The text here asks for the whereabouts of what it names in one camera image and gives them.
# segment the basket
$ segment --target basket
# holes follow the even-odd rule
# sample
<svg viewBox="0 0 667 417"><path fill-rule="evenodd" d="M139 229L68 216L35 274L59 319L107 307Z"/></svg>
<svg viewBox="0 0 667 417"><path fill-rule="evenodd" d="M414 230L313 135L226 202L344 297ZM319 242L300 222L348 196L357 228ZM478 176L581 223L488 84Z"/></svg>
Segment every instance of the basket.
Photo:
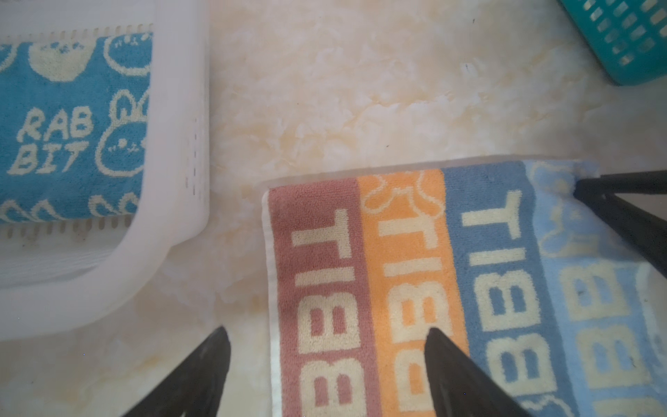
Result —
<svg viewBox="0 0 667 417"><path fill-rule="evenodd" d="M635 85L667 73L665 0L561 0L611 78Z"/></svg>
<svg viewBox="0 0 667 417"><path fill-rule="evenodd" d="M153 31L134 216L0 227L0 340L93 322L128 301L209 215L206 0L0 0L0 41Z"/></svg>

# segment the marble floor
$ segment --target marble floor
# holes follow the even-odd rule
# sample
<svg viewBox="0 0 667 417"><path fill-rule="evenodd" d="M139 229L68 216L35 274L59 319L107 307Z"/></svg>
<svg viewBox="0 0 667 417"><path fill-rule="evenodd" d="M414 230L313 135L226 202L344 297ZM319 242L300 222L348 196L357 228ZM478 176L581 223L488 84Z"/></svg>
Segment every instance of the marble floor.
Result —
<svg viewBox="0 0 667 417"><path fill-rule="evenodd" d="M211 0L210 19L208 226L106 318L0 343L0 415L118 416L223 324L224 415L268 416L265 181L498 154L667 163L667 78L612 85L556 0Z"/></svg>

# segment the striped towel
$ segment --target striped towel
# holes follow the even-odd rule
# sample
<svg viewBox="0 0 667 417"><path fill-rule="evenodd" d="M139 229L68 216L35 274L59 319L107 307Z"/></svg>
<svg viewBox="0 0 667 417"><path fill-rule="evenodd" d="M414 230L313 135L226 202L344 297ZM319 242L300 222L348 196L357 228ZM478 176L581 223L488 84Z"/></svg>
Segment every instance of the striped towel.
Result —
<svg viewBox="0 0 667 417"><path fill-rule="evenodd" d="M269 190L274 416L434 416L428 329L535 416L667 416L650 268L572 197L596 168L514 161Z"/></svg>

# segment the white plastic basket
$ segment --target white plastic basket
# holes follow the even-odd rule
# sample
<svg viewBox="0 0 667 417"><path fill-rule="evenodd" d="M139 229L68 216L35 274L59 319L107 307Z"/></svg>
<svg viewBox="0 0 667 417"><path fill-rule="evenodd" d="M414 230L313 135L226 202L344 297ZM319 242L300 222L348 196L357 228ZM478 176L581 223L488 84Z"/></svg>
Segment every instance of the white plastic basket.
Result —
<svg viewBox="0 0 667 417"><path fill-rule="evenodd" d="M133 218L0 227L0 340L103 317L206 225L206 9L206 0L0 0L2 43L153 31L139 209Z"/></svg>

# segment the orange stripe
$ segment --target orange stripe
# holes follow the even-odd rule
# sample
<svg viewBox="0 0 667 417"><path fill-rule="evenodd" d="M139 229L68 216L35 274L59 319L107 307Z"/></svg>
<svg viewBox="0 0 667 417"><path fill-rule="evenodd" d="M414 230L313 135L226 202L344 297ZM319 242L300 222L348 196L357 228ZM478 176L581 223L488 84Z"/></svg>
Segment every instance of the orange stripe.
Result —
<svg viewBox="0 0 667 417"><path fill-rule="evenodd" d="M396 356L402 350L417 349L423 352L426 333L421 335L420 340L411 340L415 338L408 335L407 341L395 343L397 335L392 335L389 297L390 290L402 284L418 286L431 282L431 286L441 285L448 303L452 328L450 337L468 353L463 307L456 284L454 257L444 216L444 176L440 170L433 169L421 173L402 172L381 177L360 177L358 183L362 197L364 250L378 353L382 412L385 416L433 416L432 411L402 412L400 409L394 371ZM401 219L408 221L387 222ZM410 232L420 224L426 232ZM408 294L409 290L405 293L404 288L394 290L392 299L396 299L396 294ZM437 292L430 295L437 297ZM424 298L420 303L404 300L392 310L394 326L397 326L397 323L409 326L418 320L426 323L435 320L440 322L442 317L438 317L438 306L443 306L443 303L431 297ZM419 307L423 309L421 318L417 314ZM399 378L404 382L408 381L408 386L404 386L402 391L412 391L413 394L428 391L426 381L415 381L420 375L417 372L418 367L416 369L415 366L410 366L406 371L405 377Z"/></svg>

